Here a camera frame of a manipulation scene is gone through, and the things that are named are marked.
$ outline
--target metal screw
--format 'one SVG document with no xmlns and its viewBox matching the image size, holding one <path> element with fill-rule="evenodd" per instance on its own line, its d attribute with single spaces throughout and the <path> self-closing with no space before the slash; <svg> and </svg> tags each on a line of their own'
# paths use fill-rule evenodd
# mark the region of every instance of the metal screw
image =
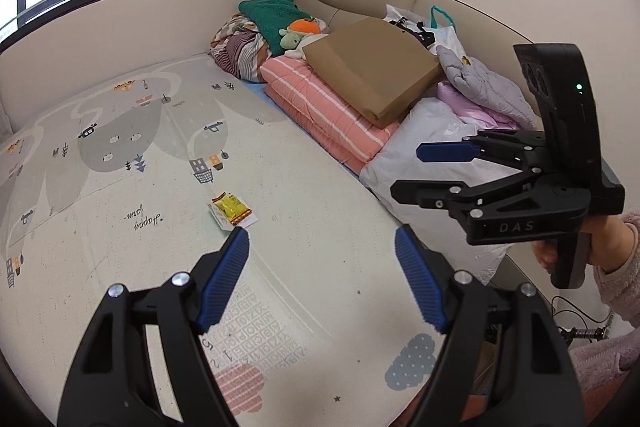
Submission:
<svg viewBox="0 0 640 427">
<path fill-rule="evenodd" d="M 107 290 L 110 297 L 120 297 L 122 292 L 124 292 L 124 286 L 122 284 L 112 284 Z"/>
<path fill-rule="evenodd" d="M 178 272 L 171 277 L 171 284 L 174 286 L 184 286 L 189 282 L 190 278 L 187 272 Z"/>
<path fill-rule="evenodd" d="M 466 270 L 458 270 L 453 274 L 453 279 L 459 284 L 469 284 L 474 279 L 474 276 Z"/>
<path fill-rule="evenodd" d="M 524 296 L 527 297 L 532 297 L 533 295 L 538 293 L 536 287 L 533 286 L 530 282 L 526 282 L 522 286 L 520 286 L 520 291 Z"/>
</svg>

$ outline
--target headboard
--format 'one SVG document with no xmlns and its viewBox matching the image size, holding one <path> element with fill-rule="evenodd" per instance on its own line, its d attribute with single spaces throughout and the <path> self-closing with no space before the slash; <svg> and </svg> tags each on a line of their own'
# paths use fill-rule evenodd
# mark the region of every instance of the headboard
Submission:
<svg viewBox="0 0 640 427">
<path fill-rule="evenodd" d="M 513 51 L 514 44 L 527 44 L 529 39 L 489 17 L 481 11 L 456 0 L 294 0 L 298 7 L 324 20 L 331 30 L 357 22 L 365 17 L 384 18 L 386 5 L 410 10 L 425 17 L 431 6 L 446 10 L 456 21 L 458 37 L 465 51 L 477 57 L 493 71 L 518 84 L 534 111 L 538 106 L 527 89 L 520 64 Z"/>
</svg>

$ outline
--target person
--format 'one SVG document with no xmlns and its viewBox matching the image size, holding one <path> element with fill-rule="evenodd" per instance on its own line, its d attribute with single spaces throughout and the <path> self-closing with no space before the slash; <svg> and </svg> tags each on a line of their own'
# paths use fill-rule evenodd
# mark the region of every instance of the person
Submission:
<svg viewBox="0 0 640 427">
<path fill-rule="evenodd" d="M 591 233 L 589 263 L 593 265 L 602 302 L 635 328 L 622 337 L 569 352 L 590 422 L 616 394 L 640 356 L 640 212 L 623 217 L 588 217 L 582 231 Z M 558 260 L 556 248 L 551 243 L 535 241 L 532 249 L 542 267 L 551 270 Z M 418 393 L 390 427 L 407 425 L 421 396 L 422 392 Z M 470 396 L 461 419 L 480 414 L 484 404 L 484 396 Z"/>
</svg>

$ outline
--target wrist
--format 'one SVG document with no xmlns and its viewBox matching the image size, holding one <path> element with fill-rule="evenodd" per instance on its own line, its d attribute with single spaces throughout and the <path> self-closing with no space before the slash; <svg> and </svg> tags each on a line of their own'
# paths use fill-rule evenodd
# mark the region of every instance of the wrist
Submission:
<svg viewBox="0 0 640 427">
<path fill-rule="evenodd" d="M 636 234 L 621 219 L 612 219 L 609 237 L 612 239 L 609 254 L 600 261 L 605 273 L 613 273 L 628 261 L 636 245 Z"/>
</svg>

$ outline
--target plush toy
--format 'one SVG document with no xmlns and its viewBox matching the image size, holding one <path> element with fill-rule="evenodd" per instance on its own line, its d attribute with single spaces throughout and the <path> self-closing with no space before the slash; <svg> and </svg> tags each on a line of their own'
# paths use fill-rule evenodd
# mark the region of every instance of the plush toy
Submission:
<svg viewBox="0 0 640 427">
<path fill-rule="evenodd" d="M 279 31 L 282 38 L 280 45 L 285 50 L 295 50 L 300 41 L 307 35 L 317 35 L 321 33 L 321 26 L 316 20 L 298 19 L 293 21 L 286 30 Z"/>
<path fill-rule="evenodd" d="M 326 33 L 307 35 L 300 41 L 300 44 L 298 44 L 298 47 L 295 50 L 287 50 L 284 52 L 284 54 L 286 57 L 289 57 L 289 58 L 302 58 L 302 60 L 306 60 L 306 55 L 303 48 L 307 44 L 316 42 L 317 40 L 322 39 L 323 37 L 326 37 L 326 36 L 327 36 Z"/>
</svg>

